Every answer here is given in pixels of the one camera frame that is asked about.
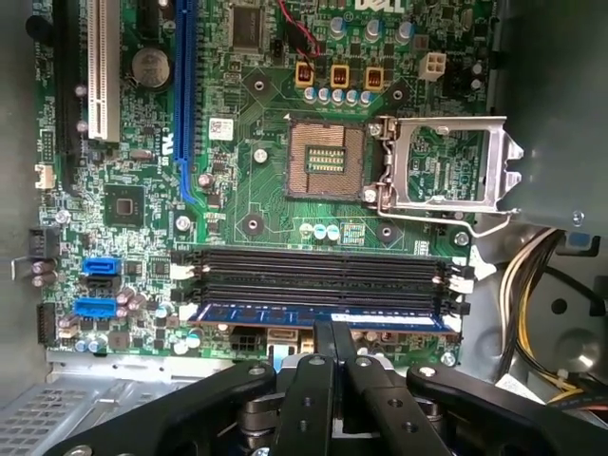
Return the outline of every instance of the integrated circuit chip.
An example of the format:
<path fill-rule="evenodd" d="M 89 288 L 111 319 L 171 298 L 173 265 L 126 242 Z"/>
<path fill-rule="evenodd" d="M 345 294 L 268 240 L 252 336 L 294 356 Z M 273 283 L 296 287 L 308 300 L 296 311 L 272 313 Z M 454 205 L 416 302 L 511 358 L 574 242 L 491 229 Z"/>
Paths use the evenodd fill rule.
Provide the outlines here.
<path fill-rule="evenodd" d="M 105 186 L 105 224 L 141 228 L 145 210 L 143 187 L 137 185 Z"/>
<path fill-rule="evenodd" d="M 362 125 L 292 123 L 287 195 L 356 200 L 361 188 L 364 147 Z"/>
<path fill-rule="evenodd" d="M 230 44 L 236 51 L 259 52 L 262 42 L 262 10 L 257 7 L 234 6 L 230 16 Z"/>

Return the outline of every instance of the capacitor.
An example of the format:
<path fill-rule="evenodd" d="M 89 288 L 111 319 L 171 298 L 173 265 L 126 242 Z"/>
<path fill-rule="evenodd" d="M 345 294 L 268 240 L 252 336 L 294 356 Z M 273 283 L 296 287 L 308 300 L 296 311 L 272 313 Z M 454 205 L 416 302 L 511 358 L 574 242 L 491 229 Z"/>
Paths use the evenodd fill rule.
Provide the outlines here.
<path fill-rule="evenodd" d="M 262 164 L 268 160 L 268 152 L 264 149 L 258 149 L 254 152 L 254 162 Z"/>
<path fill-rule="evenodd" d="M 313 226 L 310 223 L 302 223 L 300 225 L 300 235 L 303 238 L 307 238 L 308 236 L 310 236 L 313 233 Z"/>
<path fill-rule="evenodd" d="M 364 90 L 361 92 L 361 96 L 359 97 L 359 103 L 363 106 L 369 106 L 371 103 L 371 92 L 369 90 Z"/>
<path fill-rule="evenodd" d="M 176 342 L 175 344 L 173 344 L 173 353 L 179 356 L 187 354 L 188 345 L 183 340 Z"/>
<path fill-rule="evenodd" d="M 414 34 L 414 25 L 410 21 L 405 21 L 399 24 L 397 33 L 395 33 L 395 41 L 400 45 L 406 45 Z"/>
<path fill-rule="evenodd" d="M 346 35 L 346 21 L 342 17 L 334 17 L 330 21 L 330 35 L 335 40 L 341 40 Z"/>
<path fill-rule="evenodd" d="M 107 337 L 105 335 L 99 334 L 99 335 L 95 336 L 88 343 L 88 350 L 91 353 L 99 353 L 99 352 L 103 351 L 106 346 L 107 346 Z"/>
<path fill-rule="evenodd" d="M 314 87 L 306 87 L 304 89 L 304 101 L 314 103 L 314 100 L 316 100 L 316 90 L 314 90 Z"/>
<path fill-rule="evenodd" d="M 159 308 L 154 312 L 157 318 L 166 318 L 175 311 L 175 307 L 170 302 L 162 302 Z"/>
<path fill-rule="evenodd" d="M 479 76 L 483 72 L 484 72 L 484 66 L 482 64 L 480 64 L 479 62 L 471 67 L 471 73 L 473 73 L 475 76 Z"/>
<path fill-rule="evenodd" d="M 133 56 L 131 72 L 141 86 L 164 88 L 171 78 L 169 57 L 157 47 L 144 47 Z"/>
<path fill-rule="evenodd" d="M 129 157 L 132 160 L 148 162 L 154 158 L 154 154 L 149 149 L 131 149 L 129 150 Z"/>
<path fill-rule="evenodd" d="M 134 295 L 135 290 L 133 290 L 131 287 L 124 287 L 116 295 L 116 303 L 120 306 L 124 306 Z"/>
<path fill-rule="evenodd" d="M 319 102 L 326 105 L 330 102 L 330 90 L 326 87 L 319 88 L 318 98 Z"/>
<path fill-rule="evenodd" d="M 86 352 L 86 347 L 88 346 L 88 342 L 84 339 L 77 340 L 74 344 L 74 350 L 79 353 Z"/>
<path fill-rule="evenodd" d="M 133 296 L 133 298 L 129 301 L 127 307 L 131 312 L 137 311 L 141 307 L 147 304 L 148 298 L 145 294 L 139 293 Z"/>
<path fill-rule="evenodd" d="M 127 315 L 129 315 L 129 311 L 126 309 L 126 307 L 119 307 L 116 309 L 117 318 L 125 318 Z"/>
<path fill-rule="evenodd" d="M 346 92 L 346 103 L 348 103 L 349 105 L 356 105 L 357 104 L 357 99 L 358 97 L 358 93 L 356 90 L 349 90 L 348 92 Z"/>
<path fill-rule="evenodd" d="M 31 273 L 37 276 L 55 270 L 56 263 L 52 261 L 35 261 L 31 263 Z"/>
<path fill-rule="evenodd" d="M 42 275 L 35 275 L 31 279 L 31 284 L 36 288 L 42 288 L 45 285 L 52 285 L 57 281 L 57 273 L 50 272 Z"/>
<path fill-rule="evenodd" d="M 327 227 L 327 239 L 332 242 L 336 242 L 340 239 L 340 228 L 336 225 L 329 225 Z"/>
<path fill-rule="evenodd" d="M 337 88 L 336 90 L 334 90 L 332 92 L 332 101 L 336 105 L 342 105 L 342 102 L 344 102 L 344 90 L 342 90 L 341 88 Z"/>
<path fill-rule="evenodd" d="M 199 185 L 202 188 L 209 188 L 213 185 L 216 179 L 213 177 L 213 174 L 205 173 L 199 176 Z"/>
<path fill-rule="evenodd" d="M 382 33 L 382 24 L 378 19 L 370 19 L 365 27 L 365 37 L 371 43 L 375 43 Z"/>
<path fill-rule="evenodd" d="M 368 331 L 365 334 L 365 338 L 368 342 L 374 342 L 378 340 L 378 333 L 376 331 Z"/>
<path fill-rule="evenodd" d="M 84 84 L 78 84 L 74 87 L 74 94 L 78 98 L 84 98 L 88 93 L 88 88 Z"/>
<path fill-rule="evenodd" d="M 325 238 L 325 236 L 327 235 L 327 228 L 325 227 L 325 225 L 323 225 L 321 223 L 317 223 L 313 228 L 313 232 L 314 232 L 315 239 L 323 240 Z"/>

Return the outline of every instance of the screw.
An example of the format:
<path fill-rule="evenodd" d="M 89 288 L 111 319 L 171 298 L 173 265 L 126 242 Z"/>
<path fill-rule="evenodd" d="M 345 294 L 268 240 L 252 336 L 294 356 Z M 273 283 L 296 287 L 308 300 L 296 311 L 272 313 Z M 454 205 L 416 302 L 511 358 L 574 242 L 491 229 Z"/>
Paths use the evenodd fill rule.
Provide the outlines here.
<path fill-rule="evenodd" d="M 57 214 L 55 214 L 55 221 L 57 223 L 62 224 L 62 225 L 65 225 L 66 223 L 69 223 L 69 221 L 71 219 L 72 219 L 72 215 L 66 209 L 62 209 Z"/>
<path fill-rule="evenodd" d="M 382 134 L 382 125 L 380 123 L 370 123 L 368 130 L 372 136 L 380 136 Z"/>
<path fill-rule="evenodd" d="M 466 245 L 468 245 L 468 243 L 471 241 L 470 236 L 468 235 L 468 233 L 461 231 L 460 233 L 456 234 L 456 236 L 454 237 L 454 243 L 456 245 L 458 245 L 459 247 L 465 247 Z"/>
<path fill-rule="evenodd" d="M 90 446 L 78 445 L 70 451 L 66 451 L 66 453 L 64 453 L 64 456 L 91 456 L 92 454 L 93 449 Z"/>
<path fill-rule="evenodd" d="M 451 351 L 446 351 L 444 354 L 441 355 L 441 362 L 445 366 L 453 368 L 454 366 L 456 366 L 456 356 L 454 356 L 454 353 L 452 353 Z"/>
<path fill-rule="evenodd" d="M 362 368 L 371 366 L 371 361 L 368 358 L 357 358 L 355 362 L 357 363 L 357 366 L 361 366 Z"/>
<path fill-rule="evenodd" d="M 315 356 L 313 359 L 311 359 L 309 361 L 309 364 L 312 364 L 314 366 L 321 366 L 321 365 L 325 364 L 325 360 L 323 358 L 321 358 L 320 356 Z"/>
<path fill-rule="evenodd" d="M 175 227 L 180 231 L 188 231 L 191 226 L 192 222 L 187 216 L 179 216 L 178 219 L 175 220 Z"/>
<path fill-rule="evenodd" d="M 264 368 L 251 368 L 251 369 L 249 369 L 249 374 L 250 375 L 261 375 L 265 371 L 266 370 Z"/>
<path fill-rule="evenodd" d="M 435 370 L 434 368 L 426 368 L 426 367 L 420 368 L 418 371 L 420 373 L 422 373 L 425 377 L 433 377 L 437 373 L 437 370 Z"/>
<path fill-rule="evenodd" d="M 363 201 L 364 202 L 376 202 L 378 198 L 378 194 L 373 188 L 368 188 L 363 192 Z"/>
<path fill-rule="evenodd" d="M 585 215 L 581 211 L 574 211 L 572 213 L 572 223 L 574 224 L 574 226 L 581 226 L 583 220 L 585 220 Z"/>

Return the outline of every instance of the black expansion slot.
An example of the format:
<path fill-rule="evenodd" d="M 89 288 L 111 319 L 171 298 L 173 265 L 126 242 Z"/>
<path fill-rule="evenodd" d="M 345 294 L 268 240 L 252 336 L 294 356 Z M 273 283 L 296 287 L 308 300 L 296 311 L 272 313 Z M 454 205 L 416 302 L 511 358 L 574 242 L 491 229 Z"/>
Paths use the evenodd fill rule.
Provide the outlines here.
<path fill-rule="evenodd" d="M 53 0 L 53 79 L 55 84 L 55 153 L 61 158 L 64 191 L 76 196 L 73 188 L 81 152 L 76 125 L 81 119 L 75 87 L 80 78 L 80 2 Z"/>

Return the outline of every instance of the white connector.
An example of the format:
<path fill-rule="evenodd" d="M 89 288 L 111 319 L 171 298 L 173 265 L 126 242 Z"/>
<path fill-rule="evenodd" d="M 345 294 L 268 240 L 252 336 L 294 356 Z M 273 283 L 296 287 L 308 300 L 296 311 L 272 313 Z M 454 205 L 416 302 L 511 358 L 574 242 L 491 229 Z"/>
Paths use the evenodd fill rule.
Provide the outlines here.
<path fill-rule="evenodd" d="M 425 81 L 437 81 L 446 72 L 447 56 L 441 52 L 429 52 L 420 61 L 418 78 Z"/>
<path fill-rule="evenodd" d="M 55 173 L 50 164 L 36 164 L 34 171 L 38 173 L 38 181 L 34 186 L 39 190 L 50 190 L 55 188 Z"/>
<path fill-rule="evenodd" d="M 88 137 L 121 139 L 121 2 L 87 0 Z"/>

